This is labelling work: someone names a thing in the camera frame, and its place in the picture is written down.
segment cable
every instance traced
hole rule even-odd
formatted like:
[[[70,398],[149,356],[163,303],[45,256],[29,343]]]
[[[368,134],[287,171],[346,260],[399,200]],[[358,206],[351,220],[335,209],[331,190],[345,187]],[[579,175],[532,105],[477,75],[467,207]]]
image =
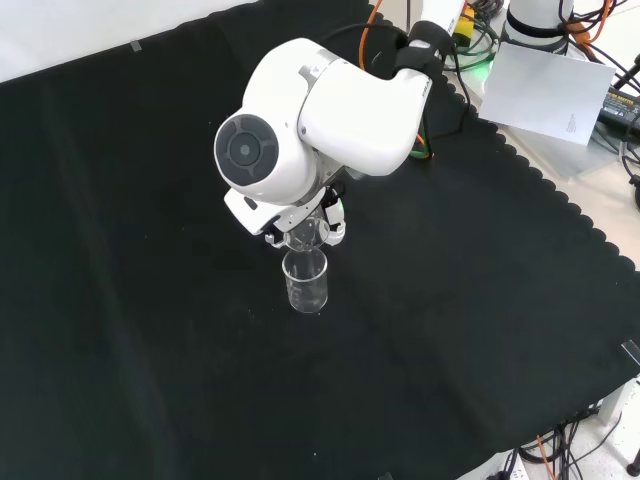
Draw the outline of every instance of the cable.
[[[626,0],[623,0],[621,2],[618,2],[617,0],[604,0],[602,7],[598,10],[594,10],[593,12],[582,15],[572,13],[569,17],[569,20],[567,20],[562,16],[562,11],[564,10],[564,0],[560,0],[558,4],[558,18],[560,19],[561,25],[565,32],[572,35],[581,35],[587,33],[588,31],[594,29],[598,24],[600,24],[596,36],[593,39],[587,38],[584,41],[584,43],[586,43],[587,45],[591,45],[600,36],[607,18],[613,13],[617,6],[622,5],[625,2]],[[572,25],[579,25],[581,23],[587,23],[589,24],[589,26],[582,29],[570,28]]]
[[[595,125],[593,127],[593,130],[600,135],[600,137],[602,137],[602,139],[607,143],[608,146],[602,145],[598,140],[596,140],[595,138],[591,138],[591,140],[593,140],[595,143],[597,143],[598,145],[600,145],[602,148],[604,148],[605,150],[610,151],[611,153],[614,153],[616,155],[619,155],[620,150],[618,149],[618,147],[616,147],[613,142],[611,141],[611,139],[609,137],[607,137],[606,133],[602,131],[602,129],[600,128],[599,125]],[[627,150],[629,150],[629,152],[631,152],[636,158],[631,158],[629,156],[626,157],[628,162],[634,163],[636,165],[640,166],[640,156],[632,149],[627,147]]]
[[[602,29],[604,28],[604,24],[607,21],[607,17],[609,16],[609,9],[611,8],[611,0],[604,0],[604,13],[602,15],[602,21],[600,22],[600,26],[598,27],[598,31],[596,32],[596,35],[587,40],[585,43],[591,45],[593,42],[595,42],[598,37],[600,36],[600,34],[602,33]]]
[[[636,116],[633,117],[633,120],[631,120],[629,125],[627,125],[627,128],[625,129],[625,132],[624,132],[624,137],[622,137],[622,141],[620,142],[620,152],[618,154],[618,157],[622,160],[622,165],[624,166],[624,169],[629,174],[629,177],[631,177],[630,183],[636,187],[640,185],[640,177],[638,177],[638,175],[634,175],[631,169],[629,168],[629,165],[627,164],[628,157],[626,153],[627,153],[627,142],[629,141],[629,137],[631,136],[631,129],[636,124],[639,118],[640,118],[640,112],[638,112]],[[633,153],[636,159],[640,159],[633,150],[630,150],[630,151]]]
[[[411,0],[407,0],[407,35],[411,31]]]
[[[547,471],[549,472],[549,475],[551,475],[551,480],[556,480],[556,476],[551,471],[551,467],[549,466],[549,462],[547,461],[547,456],[544,454],[544,447],[542,446],[542,440],[540,440],[540,435],[538,435],[537,438],[538,438],[538,447],[540,448],[540,454],[542,455],[544,464],[547,466]]]
[[[449,137],[451,135],[457,135],[458,133],[462,132],[462,128],[464,127],[464,119],[467,117],[467,115],[469,115],[469,110],[471,109],[471,96],[469,95],[469,90],[467,90],[467,86],[465,85],[464,81],[462,80],[462,74],[460,71],[460,62],[458,60],[458,52],[456,52],[456,47],[455,45],[452,47],[451,49],[451,53],[453,55],[453,61],[456,64],[456,77],[458,77],[458,81],[460,82],[460,86],[462,87],[462,91],[464,92],[464,96],[466,99],[466,104],[464,107],[464,111],[462,112],[462,116],[460,117],[460,123],[458,124],[458,128],[452,132],[448,132],[448,133],[443,133],[441,135],[437,135],[433,138],[444,138],[444,137]]]
[[[474,18],[474,17],[470,17],[469,15],[466,15],[466,14],[462,14],[461,17],[472,21],[474,23],[474,27],[478,31],[482,32],[482,35],[469,48],[456,47],[458,55],[463,55],[463,56],[467,56],[467,57],[477,57],[477,56],[481,56],[481,55],[485,55],[486,54],[486,57],[480,59],[479,61],[472,62],[472,63],[466,64],[466,65],[462,65],[460,67],[460,71],[463,72],[463,71],[466,71],[466,70],[471,70],[473,68],[476,68],[476,67],[478,67],[480,65],[484,65],[484,64],[492,61],[496,56],[495,48],[499,44],[500,38],[499,38],[498,34],[495,32],[495,30],[493,30],[493,28],[491,28],[491,26],[489,25],[488,21],[485,21],[483,19],[483,17]],[[483,38],[485,38],[487,35],[491,39],[491,43],[489,44],[489,46],[484,48],[481,51],[473,51],[475,49],[475,47],[480,44],[480,41]],[[444,71],[446,71],[446,72],[454,72],[454,71],[457,71],[457,68],[455,66],[453,66],[453,65],[446,65],[445,68],[444,68]]]
[[[569,39],[569,43],[572,44],[574,47],[576,47],[578,50],[580,50],[582,53],[584,53],[585,55],[587,55],[587,58],[589,58],[589,60],[593,61],[592,58],[590,58],[590,55],[587,54],[584,50],[583,45],[579,45],[576,42],[574,42],[573,40]],[[611,55],[609,55],[607,52],[605,52],[604,50],[602,50],[601,48],[596,47],[595,45],[589,45],[590,48],[592,48],[593,50],[595,50],[596,52],[598,52],[600,55],[602,55],[603,57],[605,57],[607,60],[609,60],[611,63],[613,63],[618,69],[620,69],[623,73],[625,74],[629,74],[629,71],[624,68],[622,65],[620,65],[613,57],[611,57]],[[633,81],[635,83],[635,85],[637,87],[640,87],[640,81],[638,81],[637,78],[633,77],[631,75],[632,79],[631,81]]]
[[[380,4],[382,4],[382,0],[378,0],[376,6],[373,8],[371,15],[369,15],[369,19],[367,23],[373,23],[376,18],[376,13],[378,13],[378,9],[380,8]],[[364,70],[364,44],[367,42],[367,36],[369,35],[369,28],[365,28],[362,32],[362,37],[360,37],[360,48],[358,48],[358,62],[360,63],[360,68]]]
[[[325,35],[320,39],[319,43],[325,43],[331,40],[332,38],[337,37],[338,35],[342,35],[343,33],[348,33],[353,30],[362,30],[363,28],[390,30],[394,33],[397,33],[398,35],[401,35],[403,38],[407,38],[407,34],[404,30],[393,25],[388,25],[384,23],[354,23],[352,25],[347,25],[346,27],[340,27],[333,30],[332,32],[329,32],[327,35]]]
[[[584,455],[582,455],[581,457],[579,457],[578,459],[574,460],[573,463],[571,463],[571,465],[576,465],[580,460],[583,460],[584,458],[588,457],[589,455],[591,455],[593,452],[595,452],[596,450],[598,450],[600,447],[602,447],[602,445],[604,445],[604,442],[607,441],[607,439],[611,436],[611,434],[615,431],[616,428],[618,428],[618,425],[620,425],[620,420],[622,420],[622,413],[620,413],[620,417],[618,417],[618,421],[616,422],[616,424],[611,428],[611,430],[609,430],[609,433],[607,433],[604,438],[602,439],[602,441],[593,449],[589,450],[587,453],[585,453]]]

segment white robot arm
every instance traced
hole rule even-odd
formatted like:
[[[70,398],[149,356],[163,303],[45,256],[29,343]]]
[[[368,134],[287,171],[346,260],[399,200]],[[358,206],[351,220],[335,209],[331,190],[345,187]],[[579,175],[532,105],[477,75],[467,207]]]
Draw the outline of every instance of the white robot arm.
[[[512,4],[548,3],[548,13],[558,1]],[[464,4],[424,0],[416,25],[449,38]],[[418,38],[410,47],[430,47]],[[216,135],[216,164],[231,187],[227,206],[251,234],[266,233],[276,246],[278,234],[321,206],[332,227],[328,243],[339,243],[346,226],[332,182],[345,167],[373,176],[396,170],[413,147],[431,85],[413,68],[381,80],[307,39],[273,49],[253,73],[242,108]]]

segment white paper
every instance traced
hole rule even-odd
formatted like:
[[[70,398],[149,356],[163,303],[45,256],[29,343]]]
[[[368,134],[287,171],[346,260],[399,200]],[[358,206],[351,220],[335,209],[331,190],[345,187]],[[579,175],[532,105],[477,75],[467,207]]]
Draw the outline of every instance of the white paper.
[[[586,145],[613,67],[503,43],[480,118]]]

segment black cloth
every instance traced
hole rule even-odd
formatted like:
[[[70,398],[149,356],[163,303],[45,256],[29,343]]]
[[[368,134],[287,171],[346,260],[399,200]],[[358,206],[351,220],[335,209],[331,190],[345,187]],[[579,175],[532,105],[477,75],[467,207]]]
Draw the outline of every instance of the black cloth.
[[[2,478],[454,479],[634,375],[632,263],[476,118],[345,179],[329,302],[288,305],[213,136],[269,49],[369,12],[242,6],[0,85]],[[431,134],[461,111],[436,82]]]

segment floor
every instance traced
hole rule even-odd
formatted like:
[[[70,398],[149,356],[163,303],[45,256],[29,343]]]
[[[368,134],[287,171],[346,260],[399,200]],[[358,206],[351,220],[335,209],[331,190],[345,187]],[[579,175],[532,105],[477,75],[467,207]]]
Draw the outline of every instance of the floor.
[[[415,22],[422,9],[422,0],[411,0],[411,4],[412,21]],[[575,10],[587,12],[601,5],[602,0],[576,0]],[[406,2],[404,0],[386,0],[382,3],[380,10],[394,24],[405,26]],[[638,25],[640,25],[640,0],[629,0],[614,12],[596,45],[622,65],[629,67],[633,64],[635,57],[640,54],[640,28]],[[575,457],[578,458],[594,448],[616,420],[617,418],[614,418],[606,426],[595,417],[582,422],[572,448]],[[623,410],[618,428],[601,448],[579,462],[584,479],[632,478],[627,475],[625,468],[634,459],[638,449],[640,449],[640,385],[636,384]],[[575,470],[573,470],[573,475],[574,478],[579,478]],[[522,466],[519,462],[512,478],[514,480],[548,480],[549,474],[544,465],[525,463]]]

